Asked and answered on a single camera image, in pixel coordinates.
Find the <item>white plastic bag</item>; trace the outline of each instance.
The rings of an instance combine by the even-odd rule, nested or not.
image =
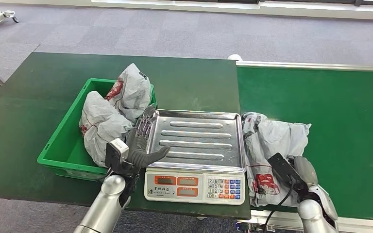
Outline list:
[[[106,143],[116,138],[124,139],[132,124],[98,92],[91,91],[86,96],[79,127],[92,160],[98,166],[106,167]]]
[[[134,63],[119,76],[106,99],[133,125],[151,101],[151,83]]]
[[[252,112],[245,113],[243,117],[251,205],[276,205],[285,197],[289,188],[273,176],[267,160],[276,153],[286,159],[302,156],[311,124],[269,120],[263,114]],[[297,194],[292,192],[283,205],[296,206]]]

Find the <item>red print on bag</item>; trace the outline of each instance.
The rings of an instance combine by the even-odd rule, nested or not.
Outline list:
[[[256,192],[265,195],[278,195],[279,188],[274,183],[274,178],[271,174],[256,175],[257,189]]]
[[[123,86],[123,82],[122,81],[116,81],[114,83],[114,85],[112,86],[111,90],[108,92],[108,94],[106,95],[105,99],[107,101],[109,101],[110,99],[112,99],[114,96],[116,96],[117,94],[121,93],[121,90],[122,90],[122,86]]]

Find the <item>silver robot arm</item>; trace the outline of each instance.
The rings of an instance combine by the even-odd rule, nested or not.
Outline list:
[[[85,217],[74,233],[111,233],[129,201],[121,206],[119,197],[124,191],[125,179],[120,175],[111,175],[105,179],[101,191],[95,198]]]
[[[304,157],[293,159],[292,167],[281,154],[268,159],[276,177],[297,192],[298,215],[305,233],[338,233],[338,215],[329,194],[318,185],[312,164]]]
[[[150,105],[131,129],[125,144],[119,138],[106,144],[105,165],[109,168],[101,191],[74,233],[111,233],[129,204],[140,168],[164,158],[170,147],[146,154],[146,145],[155,105]]]
[[[306,199],[298,206],[298,215],[305,233],[338,233],[338,215],[329,195],[319,185],[312,185],[309,191],[320,197],[322,206],[313,199]]]

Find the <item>scale display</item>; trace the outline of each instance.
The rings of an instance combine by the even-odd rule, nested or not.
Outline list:
[[[148,168],[144,196],[156,201],[241,205],[245,200],[244,185],[244,174]]]

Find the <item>scale keypad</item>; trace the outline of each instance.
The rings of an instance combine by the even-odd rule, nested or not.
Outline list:
[[[240,179],[207,179],[208,198],[241,199]]]

